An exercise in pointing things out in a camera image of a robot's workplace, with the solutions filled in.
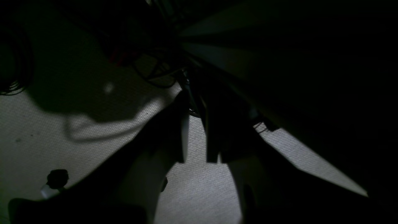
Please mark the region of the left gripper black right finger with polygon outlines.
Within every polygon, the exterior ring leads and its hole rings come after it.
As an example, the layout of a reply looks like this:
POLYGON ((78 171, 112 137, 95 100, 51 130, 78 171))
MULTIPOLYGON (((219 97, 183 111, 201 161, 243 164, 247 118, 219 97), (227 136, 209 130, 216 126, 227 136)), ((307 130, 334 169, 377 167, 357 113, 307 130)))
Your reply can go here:
POLYGON ((204 94, 207 161, 227 164, 245 224, 396 224, 397 212, 297 169, 230 98, 204 94))

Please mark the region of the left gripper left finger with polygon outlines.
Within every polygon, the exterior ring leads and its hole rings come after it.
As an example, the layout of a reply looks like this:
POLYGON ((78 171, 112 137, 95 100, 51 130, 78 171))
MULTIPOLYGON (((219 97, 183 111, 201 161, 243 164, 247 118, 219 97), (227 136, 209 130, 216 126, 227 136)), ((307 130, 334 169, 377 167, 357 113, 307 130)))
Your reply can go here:
POLYGON ((187 157, 189 94, 83 180, 47 200, 9 202, 12 224, 153 224, 168 171, 187 157))

